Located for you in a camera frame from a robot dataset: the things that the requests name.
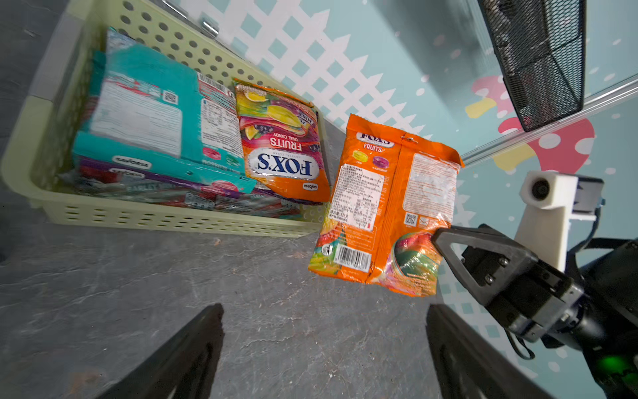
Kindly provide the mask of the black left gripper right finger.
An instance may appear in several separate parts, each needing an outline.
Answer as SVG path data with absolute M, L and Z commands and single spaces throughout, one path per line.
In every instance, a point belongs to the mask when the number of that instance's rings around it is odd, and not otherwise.
M 442 397 L 551 397 L 449 307 L 430 306 L 426 332 Z

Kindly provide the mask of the orange pink fruit candy bag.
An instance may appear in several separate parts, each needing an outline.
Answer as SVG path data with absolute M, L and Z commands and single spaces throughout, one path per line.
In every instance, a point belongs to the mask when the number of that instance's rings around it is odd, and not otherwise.
M 288 200 L 329 201 L 314 109 L 284 91 L 237 78 L 234 91 L 246 175 Z

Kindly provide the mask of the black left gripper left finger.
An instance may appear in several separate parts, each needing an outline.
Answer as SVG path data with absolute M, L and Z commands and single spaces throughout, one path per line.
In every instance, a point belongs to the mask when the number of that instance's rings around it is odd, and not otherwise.
M 206 307 L 100 398 L 208 398 L 224 342 L 221 304 Z

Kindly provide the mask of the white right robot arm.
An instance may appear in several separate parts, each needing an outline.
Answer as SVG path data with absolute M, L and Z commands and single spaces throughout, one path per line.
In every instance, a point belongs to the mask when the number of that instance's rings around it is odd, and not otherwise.
M 432 238 L 456 279 L 511 340 L 571 347 L 608 398 L 637 396 L 637 242 L 590 239 L 566 269 L 482 224 Z

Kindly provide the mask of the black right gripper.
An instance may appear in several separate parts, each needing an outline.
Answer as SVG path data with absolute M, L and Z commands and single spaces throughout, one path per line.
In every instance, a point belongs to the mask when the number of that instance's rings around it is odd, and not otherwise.
M 546 347 L 601 347 L 606 315 L 585 285 L 495 229 L 438 229 L 432 243 L 470 295 L 513 336 Z

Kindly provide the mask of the light green plastic basket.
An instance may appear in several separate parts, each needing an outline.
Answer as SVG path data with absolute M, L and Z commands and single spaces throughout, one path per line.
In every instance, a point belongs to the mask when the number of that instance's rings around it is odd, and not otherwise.
M 176 208 L 80 196 L 62 186 L 86 104 L 93 53 L 110 28 L 229 85 L 241 79 L 280 88 L 158 1 L 71 1 L 56 25 L 2 159 L 8 188 L 42 209 L 51 222 L 100 228 L 297 238 L 319 231 L 325 209 L 305 206 L 298 220 Z

